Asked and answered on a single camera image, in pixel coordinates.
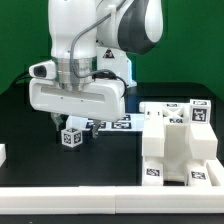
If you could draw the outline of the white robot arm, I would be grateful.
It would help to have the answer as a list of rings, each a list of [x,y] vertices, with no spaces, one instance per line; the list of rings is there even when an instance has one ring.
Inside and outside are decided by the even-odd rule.
[[[161,0],[48,0],[51,59],[29,68],[32,107],[102,121],[124,116],[125,81],[95,70],[96,47],[145,54],[163,33]]]

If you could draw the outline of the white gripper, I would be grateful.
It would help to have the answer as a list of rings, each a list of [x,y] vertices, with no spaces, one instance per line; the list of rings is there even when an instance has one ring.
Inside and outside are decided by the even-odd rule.
[[[116,80],[96,79],[81,91],[61,89],[53,80],[33,78],[29,85],[30,103],[36,110],[52,112],[51,119],[60,131],[60,114],[96,119],[91,128],[96,139],[102,121],[116,122],[125,114],[123,84]]]

